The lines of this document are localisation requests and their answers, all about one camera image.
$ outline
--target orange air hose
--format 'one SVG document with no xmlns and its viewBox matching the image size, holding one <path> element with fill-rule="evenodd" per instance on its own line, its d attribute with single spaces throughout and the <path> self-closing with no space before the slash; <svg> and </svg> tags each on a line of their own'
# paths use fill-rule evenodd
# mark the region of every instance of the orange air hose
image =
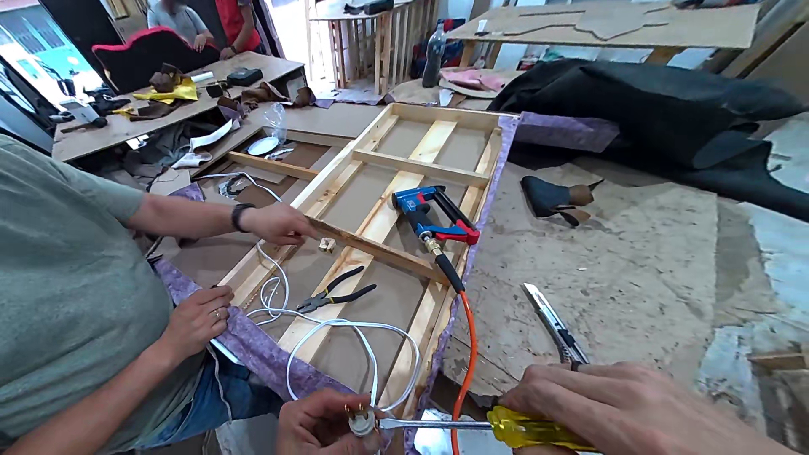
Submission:
<svg viewBox="0 0 809 455">
<path fill-rule="evenodd" d="M 466 291 L 458 293 L 460 299 L 464 302 L 464 310 L 466 311 L 466 320 L 469 322 L 469 368 L 466 370 L 464 376 L 464 383 L 460 386 L 458 398 L 455 400 L 455 407 L 452 410 L 452 420 L 456 421 L 460 418 L 460 408 L 464 404 L 464 398 L 469 391 L 469 386 L 472 385 L 472 378 L 475 376 L 475 364 L 477 363 L 477 332 L 475 331 L 475 318 L 472 316 L 472 309 L 469 307 L 469 300 L 466 298 Z M 452 441 L 452 455 L 460 455 L 458 449 L 458 430 L 450 430 Z"/>
</svg>

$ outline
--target black watch strap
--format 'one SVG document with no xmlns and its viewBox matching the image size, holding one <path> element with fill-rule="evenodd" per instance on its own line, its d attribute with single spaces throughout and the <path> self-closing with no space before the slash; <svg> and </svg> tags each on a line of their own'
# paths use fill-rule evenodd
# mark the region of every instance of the black watch strap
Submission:
<svg viewBox="0 0 809 455">
<path fill-rule="evenodd" d="M 231 224 L 233 227 L 236 228 L 236 231 L 239 232 L 247 232 L 242 229 L 242 225 L 239 223 L 240 219 L 242 218 L 242 212 L 244 209 L 254 209 L 256 206 L 252 204 L 236 204 L 233 207 L 233 211 L 231 212 Z"/>
</svg>

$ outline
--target white plate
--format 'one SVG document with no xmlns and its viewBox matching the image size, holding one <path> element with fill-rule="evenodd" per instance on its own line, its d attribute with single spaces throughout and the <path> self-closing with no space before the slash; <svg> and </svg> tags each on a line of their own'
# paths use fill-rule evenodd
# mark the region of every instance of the white plate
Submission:
<svg viewBox="0 0 809 455">
<path fill-rule="evenodd" d="M 275 147 L 278 147 L 278 138 L 263 138 L 248 147 L 248 153 L 255 156 L 267 155 Z"/>
</svg>

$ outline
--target white electrical cable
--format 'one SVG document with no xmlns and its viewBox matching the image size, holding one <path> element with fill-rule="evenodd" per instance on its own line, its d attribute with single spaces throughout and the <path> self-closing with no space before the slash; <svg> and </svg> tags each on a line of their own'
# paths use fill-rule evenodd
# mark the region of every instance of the white electrical cable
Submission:
<svg viewBox="0 0 809 455">
<path fill-rule="evenodd" d="M 243 176 L 247 177 L 255 186 L 267 191 L 268 193 L 272 194 L 273 197 L 276 198 L 279 202 L 282 202 L 281 198 L 278 197 L 277 194 L 275 194 L 271 189 L 269 189 L 269 188 L 267 188 L 265 186 L 261 186 L 261 185 L 257 184 L 256 181 L 253 179 L 253 177 L 250 176 L 250 174 L 247 174 L 246 172 L 231 172 L 231 173 L 227 173 L 227 174 L 210 174 L 210 175 L 207 175 L 207 176 L 200 176 L 198 178 L 225 177 L 225 176 L 238 176 L 238 175 L 243 175 Z M 289 300 L 290 300 L 290 281 L 286 277 L 286 272 L 284 272 L 284 269 L 281 268 L 281 265 L 278 264 L 278 262 L 276 262 L 275 259 L 273 259 L 267 253 L 265 253 L 265 251 L 261 248 L 261 241 L 260 240 L 258 242 L 256 242 L 256 249 L 258 250 L 259 254 L 264 259 L 267 259 L 267 260 L 271 261 L 275 265 L 275 267 L 281 272 L 281 278 L 272 277 L 272 278 L 268 279 L 267 281 L 265 281 L 264 284 L 261 285 L 261 289 L 259 290 L 259 298 L 260 298 L 260 301 L 261 301 L 262 308 L 258 308 L 258 309 L 255 309 L 255 310 L 249 312 L 247 314 L 247 316 L 250 317 L 250 316 L 252 316 L 254 314 L 257 314 L 257 313 L 268 313 L 271 316 L 271 318 L 266 320 L 266 321 L 256 323 L 257 325 L 269 324 L 270 322 L 276 321 L 279 317 L 281 317 L 282 315 L 285 315 L 285 314 L 286 315 L 291 315 L 291 316 L 302 317 L 303 319 L 306 319 L 307 321 L 311 321 L 311 322 L 314 322 L 314 323 L 317 324 L 314 328 L 312 328 L 312 330 L 309 330 L 309 332 L 306 335 L 304 335 L 303 338 L 301 338 L 301 340 L 298 342 L 298 344 L 295 345 L 295 347 L 292 349 L 292 352 L 290 353 L 290 358 L 286 363 L 286 390 L 289 392 L 290 397 L 292 397 L 293 400 L 298 399 L 298 396 L 295 395 L 295 392 L 292 390 L 292 384 L 290 383 L 290 370 L 292 369 L 292 361 L 293 361 L 293 359 L 295 357 L 295 353 L 298 352 L 298 349 L 300 349 L 300 347 L 303 346 L 303 344 L 312 335 L 314 335 L 318 330 L 324 328 L 327 325 L 332 325 L 332 326 L 335 326 L 335 327 L 351 327 L 351 328 L 354 329 L 355 332 L 357 332 L 357 335 L 360 337 L 360 340 L 362 340 L 362 344 L 365 346 L 365 349 L 368 352 L 368 357 L 371 358 L 371 367 L 374 370 L 374 378 L 373 378 L 373 381 L 371 382 L 371 406 L 372 407 L 376 407 L 376 398 L 377 398 L 377 393 L 379 392 L 378 391 L 378 388 L 379 388 L 379 369 L 377 368 L 376 356 L 374 355 L 374 350 L 371 349 L 371 344 L 368 342 L 368 339 L 365 337 L 365 334 L 363 334 L 362 331 L 359 329 L 360 327 L 392 330 L 392 331 L 397 332 L 398 334 L 402 335 L 402 337 L 406 338 L 410 342 L 410 345 L 413 348 L 413 353 L 414 353 L 414 356 L 415 356 L 415 362 L 413 364 L 416 365 L 416 367 L 419 365 L 419 363 L 421 361 L 421 354 L 419 353 L 418 344 L 416 343 L 416 340 L 414 340 L 413 337 L 410 336 L 410 334 L 408 334 L 404 330 L 400 329 L 399 327 L 396 327 L 395 325 L 383 324 L 383 323 L 380 323 L 380 322 L 352 322 L 352 321 L 349 321 L 347 319 L 341 319 L 341 318 L 329 319 L 328 321 L 319 321 L 319 320 L 317 320 L 317 319 L 315 319 L 313 317 L 309 317 L 309 316 L 307 316 L 305 314 L 302 314 L 300 312 L 287 309 L 286 306 L 288 305 Z M 283 282 L 284 282 L 284 303 L 281 305 L 280 308 L 273 308 L 270 305 L 270 303 L 272 302 L 273 296 L 275 295 L 275 293 L 278 290 L 278 286 L 281 285 L 281 280 L 282 279 L 283 279 Z M 267 296 L 265 294 L 265 291 L 266 291 L 267 287 L 272 286 L 272 284 L 274 284 L 274 286 L 272 287 L 272 291 L 269 293 L 269 296 Z M 410 381 L 408 382 L 407 386 L 404 388 L 404 392 L 402 393 L 402 395 L 398 399 L 396 399 L 396 401 L 394 401 L 390 406 L 385 407 L 385 408 L 383 408 L 381 410 L 387 412 L 387 411 L 395 409 L 397 406 L 399 406 L 401 403 L 403 403 L 407 399 L 407 397 L 410 396 L 410 393 L 413 392 L 413 388 L 416 386 L 416 379 L 417 379 L 417 369 L 414 368 L 413 369 L 413 374 L 410 376 Z"/>
</svg>

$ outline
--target pneumatic staple gun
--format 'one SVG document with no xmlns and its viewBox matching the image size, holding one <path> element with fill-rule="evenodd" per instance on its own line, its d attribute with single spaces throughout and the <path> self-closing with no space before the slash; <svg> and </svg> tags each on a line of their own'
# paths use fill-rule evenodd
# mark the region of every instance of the pneumatic staple gun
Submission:
<svg viewBox="0 0 809 455">
<path fill-rule="evenodd" d="M 450 280 L 450 284 L 456 292 L 464 289 L 455 268 L 452 267 L 447 255 L 441 250 L 441 246 L 436 240 L 456 240 L 467 245 L 474 245 L 480 238 L 481 233 L 475 229 L 475 225 L 460 211 L 458 206 L 444 193 L 446 187 L 441 185 L 422 186 L 421 188 L 407 189 L 394 193 L 391 197 L 393 207 L 401 210 L 410 227 L 416 233 L 418 239 L 424 242 L 427 250 L 435 255 L 435 262 L 441 267 L 441 271 Z M 430 212 L 428 201 L 435 201 L 444 214 L 452 221 L 451 227 L 437 226 L 427 216 Z"/>
</svg>

